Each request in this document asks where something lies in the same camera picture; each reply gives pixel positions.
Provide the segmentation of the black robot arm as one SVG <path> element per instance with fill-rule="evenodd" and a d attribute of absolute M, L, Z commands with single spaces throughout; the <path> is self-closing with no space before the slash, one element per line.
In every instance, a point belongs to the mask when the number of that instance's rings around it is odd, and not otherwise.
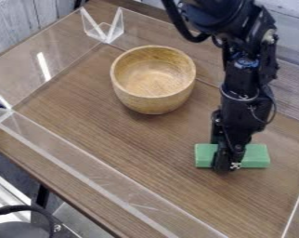
<path fill-rule="evenodd" d="M 278 78 L 278 33 L 269 9 L 255 0 L 187 0 L 170 8 L 183 37 L 211 39 L 222 49 L 224 80 L 212 112 L 211 167 L 242 168 L 254 134 L 277 115 L 271 81 Z"/>

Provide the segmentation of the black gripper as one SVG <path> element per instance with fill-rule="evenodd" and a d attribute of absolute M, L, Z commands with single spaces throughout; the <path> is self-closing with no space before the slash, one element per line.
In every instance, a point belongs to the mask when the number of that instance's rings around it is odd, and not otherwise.
<path fill-rule="evenodd" d="M 253 96 L 220 86 L 220 107 L 212 112 L 211 143 L 220 142 L 214 155 L 212 168 L 226 173 L 240 169 L 246 146 L 253 135 L 262 132 L 273 122 L 277 105 L 273 89 L 263 86 Z"/>

